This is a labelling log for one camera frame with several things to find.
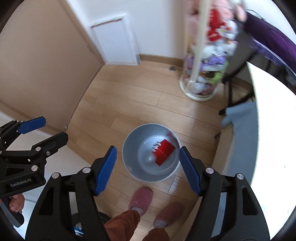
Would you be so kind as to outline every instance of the white pole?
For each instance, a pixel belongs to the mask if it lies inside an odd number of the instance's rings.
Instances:
[[[194,50],[194,64],[193,71],[191,73],[190,80],[185,88],[185,92],[188,92],[189,86],[195,83],[200,73],[200,63],[202,58],[202,51],[205,47],[205,40],[209,25],[209,13],[212,5],[212,0],[201,0],[199,5],[199,27],[196,34],[195,50]]]

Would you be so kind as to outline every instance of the gray cloth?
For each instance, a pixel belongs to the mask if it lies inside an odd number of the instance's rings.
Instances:
[[[234,176],[242,173],[249,184],[252,182],[258,146],[258,117],[255,102],[247,102],[226,108],[226,116],[222,120],[222,128],[233,125],[233,153],[230,165],[223,175]],[[221,193],[219,210],[213,236],[220,234],[226,204],[226,193]]]

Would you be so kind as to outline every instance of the blue gripper pad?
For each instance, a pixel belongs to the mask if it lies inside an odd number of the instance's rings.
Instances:
[[[102,191],[105,190],[107,182],[115,165],[117,159],[117,150],[114,146],[111,147],[111,150],[108,151],[108,156],[105,156],[105,162],[97,175],[96,187],[94,189],[96,195],[100,195]]]
[[[179,152],[179,159],[182,165],[182,168],[185,172],[186,178],[189,182],[190,188],[197,195],[200,195],[202,189],[200,187],[200,176],[196,172],[193,164],[191,162],[191,158],[187,155],[186,151],[182,147]]]
[[[42,116],[42,117],[38,117],[36,119],[29,120],[22,123],[20,127],[17,129],[17,131],[20,134],[27,134],[31,131],[44,127],[45,124],[46,124],[46,119]]]

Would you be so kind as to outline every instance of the brown corduroy pants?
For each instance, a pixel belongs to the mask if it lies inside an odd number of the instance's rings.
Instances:
[[[128,210],[112,218],[104,226],[111,241],[130,241],[140,222],[140,214],[135,210]],[[143,241],[169,241],[164,229],[152,229]]]

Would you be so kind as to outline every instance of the beige door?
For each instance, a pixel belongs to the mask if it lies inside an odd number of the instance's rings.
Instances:
[[[103,62],[59,0],[25,0],[0,34],[0,101],[63,130]]]

